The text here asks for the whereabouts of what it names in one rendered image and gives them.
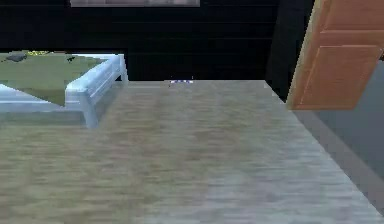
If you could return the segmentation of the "dark grey lump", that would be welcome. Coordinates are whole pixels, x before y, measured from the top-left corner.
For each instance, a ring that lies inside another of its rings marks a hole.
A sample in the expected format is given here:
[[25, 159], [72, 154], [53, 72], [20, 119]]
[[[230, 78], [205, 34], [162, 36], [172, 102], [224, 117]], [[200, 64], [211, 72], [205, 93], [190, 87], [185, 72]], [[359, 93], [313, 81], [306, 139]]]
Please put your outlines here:
[[20, 54], [12, 54], [10, 56], [6, 57], [6, 60], [12, 61], [12, 62], [20, 62], [27, 58], [27, 54], [20, 53]]

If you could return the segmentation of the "orange wooden room door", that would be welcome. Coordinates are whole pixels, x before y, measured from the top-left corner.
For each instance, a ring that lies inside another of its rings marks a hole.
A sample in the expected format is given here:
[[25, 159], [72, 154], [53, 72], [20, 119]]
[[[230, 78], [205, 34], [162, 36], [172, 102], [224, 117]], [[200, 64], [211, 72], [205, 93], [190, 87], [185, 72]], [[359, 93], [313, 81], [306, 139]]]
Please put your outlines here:
[[315, 0], [286, 105], [354, 108], [384, 54], [384, 0]]

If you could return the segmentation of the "white bed with green cover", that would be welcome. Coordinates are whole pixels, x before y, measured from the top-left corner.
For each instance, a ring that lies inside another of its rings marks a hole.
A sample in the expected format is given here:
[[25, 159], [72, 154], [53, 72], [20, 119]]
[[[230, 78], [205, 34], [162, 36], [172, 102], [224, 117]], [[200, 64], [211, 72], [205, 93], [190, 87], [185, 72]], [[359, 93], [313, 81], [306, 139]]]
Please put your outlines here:
[[[95, 105], [116, 79], [128, 82], [122, 54], [27, 54], [20, 62], [0, 53], [0, 113], [81, 112], [86, 126], [98, 125]], [[71, 62], [67, 58], [75, 57]]]

